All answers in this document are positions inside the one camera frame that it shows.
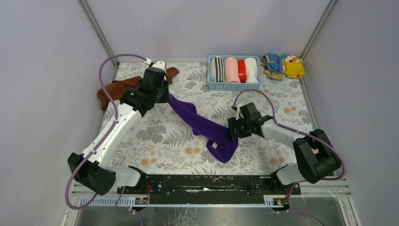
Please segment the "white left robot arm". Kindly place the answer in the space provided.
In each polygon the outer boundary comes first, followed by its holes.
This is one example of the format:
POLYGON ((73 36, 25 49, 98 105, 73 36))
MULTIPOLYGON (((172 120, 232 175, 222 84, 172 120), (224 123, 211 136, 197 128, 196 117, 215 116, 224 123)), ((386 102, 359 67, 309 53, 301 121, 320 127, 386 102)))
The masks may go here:
POLYGON ((108 122, 93 143, 81 154, 72 153, 67 163, 74 180, 98 195, 112 188, 134 187, 140 180, 138 170, 110 167, 111 158, 124 136, 155 104, 169 100, 166 70, 150 66, 144 71, 137 87, 131 87, 120 98, 116 108, 117 118, 108 122))

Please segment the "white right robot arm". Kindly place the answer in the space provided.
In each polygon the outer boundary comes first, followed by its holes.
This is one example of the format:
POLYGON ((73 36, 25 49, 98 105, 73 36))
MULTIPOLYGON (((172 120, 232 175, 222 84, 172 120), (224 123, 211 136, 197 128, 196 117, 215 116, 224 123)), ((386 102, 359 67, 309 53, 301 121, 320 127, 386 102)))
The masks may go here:
POLYGON ((331 150, 332 145, 323 130, 304 133, 282 125, 270 115, 262 116, 254 103, 232 108, 236 115, 228 119, 231 139, 257 135, 273 139, 294 151, 295 164, 271 173, 271 178, 278 184, 302 181, 315 184, 341 168, 342 162, 331 150))

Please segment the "purple towel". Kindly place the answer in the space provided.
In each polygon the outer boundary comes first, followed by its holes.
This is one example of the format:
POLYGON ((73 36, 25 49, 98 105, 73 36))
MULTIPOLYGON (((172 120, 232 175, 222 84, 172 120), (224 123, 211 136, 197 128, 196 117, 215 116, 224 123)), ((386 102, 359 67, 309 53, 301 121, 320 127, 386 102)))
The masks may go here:
POLYGON ((195 104, 178 100, 171 94, 169 98, 169 105, 192 128, 194 135, 207 138, 206 147, 212 156, 219 162, 229 162, 238 148, 238 139, 230 139, 229 128, 197 114, 195 104))

